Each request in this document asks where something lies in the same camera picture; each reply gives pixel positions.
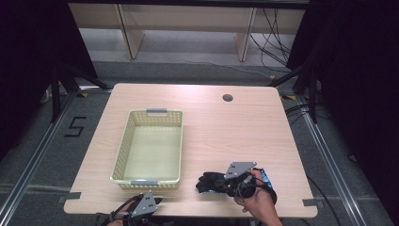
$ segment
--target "gray floor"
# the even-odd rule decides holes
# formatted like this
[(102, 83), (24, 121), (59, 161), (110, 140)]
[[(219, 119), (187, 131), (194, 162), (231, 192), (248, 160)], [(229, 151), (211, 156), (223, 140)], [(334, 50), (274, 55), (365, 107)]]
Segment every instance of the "gray floor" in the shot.
[[(267, 70), (261, 62), (261, 53), (251, 43), (246, 62), (239, 62), (233, 34), (207, 32), (149, 31), (140, 48), (137, 59), (129, 60), (117, 30), (82, 29), (94, 66), (102, 81), (113, 85), (118, 82), (176, 83), (264, 86), (272, 75), (284, 73)], [(255, 38), (262, 42), (263, 37)], [(291, 46), (293, 36), (281, 36)], [(276, 55), (280, 51), (269, 47)], [(263, 63), (272, 69), (284, 70), (281, 64), (264, 57)], [(290, 92), (295, 80), (279, 87), (279, 92)], [(101, 117), (109, 92), (90, 92), (87, 97), (73, 97), (46, 155), (32, 178), (18, 208), (8, 225), (94, 225), (94, 215), (68, 215), (63, 212), (62, 198), (68, 194), (79, 170), (86, 149)], [(286, 109), (298, 105), (298, 100), (282, 100)], [(40, 145), (51, 119), (51, 103), (45, 103), (36, 112), (26, 128), (20, 145), (11, 150), (0, 163), (0, 201), (3, 202), (15, 185), (30, 157)], [(317, 106), (318, 123), (335, 163), (353, 194), (367, 225), (393, 225), (378, 197), (368, 184), (356, 162), (350, 161), (343, 138), (335, 127), (325, 107)], [(76, 133), (69, 128), (74, 117), (86, 117), (77, 121), (84, 126), (80, 137), (65, 137)], [(320, 148), (316, 145), (306, 117), (297, 110), (288, 116), (304, 169), (320, 190), (310, 181), (311, 190), (318, 201), (316, 218), (284, 219), (284, 225), (338, 225), (332, 210), (342, 225), (356, 225), (344, 207), (339, 189), (331, 179)], [(231, 219), (175, 219), (177, 225), (245, 225), (247, 222)]]

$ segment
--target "hand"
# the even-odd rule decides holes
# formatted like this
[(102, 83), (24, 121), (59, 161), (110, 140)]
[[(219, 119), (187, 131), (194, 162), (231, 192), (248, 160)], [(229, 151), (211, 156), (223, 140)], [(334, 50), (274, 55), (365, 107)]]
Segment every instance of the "hand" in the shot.
[[(261, 186), (263, 184), (261, 172), (258, 170), (250, 170), (249, 172), (259, 179), (256, 180), (256, 184)], [(267, 226), (282, 225), (279, 216), (277, 215), (273, 200), (266, 190), (257, 187), (252, 197), (247, 199), (234, 197), (234, 200), (237, 204), (244, 207), (244, 213), (249, 211), (253, 217), (260, 220), (263, 224)]]

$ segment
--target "glove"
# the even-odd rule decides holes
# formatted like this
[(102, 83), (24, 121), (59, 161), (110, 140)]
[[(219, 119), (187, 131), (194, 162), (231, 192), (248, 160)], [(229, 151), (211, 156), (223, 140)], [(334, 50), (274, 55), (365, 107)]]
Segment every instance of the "glove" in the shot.
[(220, 172), (204, 172), (199, 178), (196, 188), (199, 193), (226, 193), (227, 181), (224, 174)]

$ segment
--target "table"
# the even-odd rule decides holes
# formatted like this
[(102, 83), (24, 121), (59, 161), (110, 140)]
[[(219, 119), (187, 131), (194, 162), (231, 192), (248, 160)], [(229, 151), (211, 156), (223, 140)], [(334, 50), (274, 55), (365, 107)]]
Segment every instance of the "table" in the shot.
[[(232, 101), (224, 101), (225, 94)], [(184, 131), (181, 181), (175, 190), (152, 190), (163, 198), (156, 216), (250, 218), (226, 194), (199, 194), (195, 187), (205, 171), (225, 173), (237, 161), (256, 161), (266, 170), (280, 217), (316, 216), (316, 206), (303, 204), (313, 195), (275, 88), (159, 84), (114, 87), (72, 186), (80, 199), (66, 201), (67, 213), (109, 213), (148, 191), (122, 189), (109, 178), (128, 112), (159, 107), (181, 109)]]

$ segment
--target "tape mark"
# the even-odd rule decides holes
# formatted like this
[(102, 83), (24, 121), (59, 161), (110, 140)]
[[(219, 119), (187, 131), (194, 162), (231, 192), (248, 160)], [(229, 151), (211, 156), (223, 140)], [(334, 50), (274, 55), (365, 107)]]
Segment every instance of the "tape mark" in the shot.
[(74, 123), (76, 120), (85, 120), (85, 119), (86, 119), (86, 117), (73, 117), (72, 122), (70, 124), (70, 129), (77, 129), (77, 130), (79, 130), (79, 132), (77, 133), (77, 135), (67, 134), (67, 135), (64, 135), (64, 137), (80, 137), (85, 126), (74, 126)]

